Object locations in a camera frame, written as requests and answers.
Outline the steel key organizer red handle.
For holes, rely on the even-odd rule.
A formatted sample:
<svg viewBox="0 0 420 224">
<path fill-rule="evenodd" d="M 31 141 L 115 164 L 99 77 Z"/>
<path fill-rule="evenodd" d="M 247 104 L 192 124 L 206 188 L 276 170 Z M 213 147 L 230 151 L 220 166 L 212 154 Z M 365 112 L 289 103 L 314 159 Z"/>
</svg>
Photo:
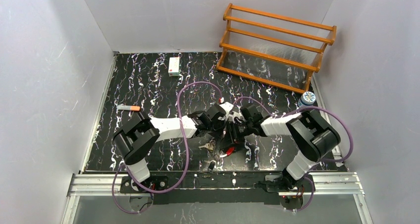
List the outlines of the steel key organizer red handle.
<svg viewBox="0 0 420 224">
<path fill-rule="evenodd" d="M 200 145 L 198 148 L 200 150 L 207 151 L 208 153 L 208 158 L 203 160 L 203 162 L 207 164 L 208 172 L 215 171 L 216 164 L 222 162 L 224 158 L 230 156 L 235 151 L 235 147 L 220 149 L 215 140 L 210 140 L 208 143 Z"/>
</svg>

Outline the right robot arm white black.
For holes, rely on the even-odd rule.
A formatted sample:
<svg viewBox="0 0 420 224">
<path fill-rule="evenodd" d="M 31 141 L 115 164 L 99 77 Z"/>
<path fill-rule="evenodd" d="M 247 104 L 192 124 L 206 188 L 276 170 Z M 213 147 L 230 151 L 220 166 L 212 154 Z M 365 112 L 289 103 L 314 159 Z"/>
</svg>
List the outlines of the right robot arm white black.
<svg viewBox="0 0 420 224">
<path fill-rule="evenodd" d="M 240 108 L 240 113 L 230 112 L 225 129 L 219 149 L 228 156 L 238 150 L 249 135 L 292 136 L 298 152 L 276 179 L 278 184 L 288 188 L 302 181 L 305 174 L 341 142 L 338 132 L 315 109 L 273 118 L 263 116 L 255 105 L 247 104 Z"/>
</svg>

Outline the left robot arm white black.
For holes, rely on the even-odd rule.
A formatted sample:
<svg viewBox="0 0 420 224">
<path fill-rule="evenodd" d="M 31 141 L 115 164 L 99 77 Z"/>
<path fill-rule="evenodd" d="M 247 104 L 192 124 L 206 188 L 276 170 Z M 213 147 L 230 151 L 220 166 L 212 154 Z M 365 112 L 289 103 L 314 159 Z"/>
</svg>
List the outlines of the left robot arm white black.
<svg viewBox="0 0 420 224">
<path fill-rule="evenodd" d="M 156 142 L 183 137 L 182 128 L 187 139 L 214 135 L 225 127 L 232 108 L 231 103 L 225 102 L 181 118 L 156 118 L 136 112 L 114 133 L 112 140 L 128 170 L 137 181 L 142 182 L 150 177 L 145 158 Z"/>
</svg>

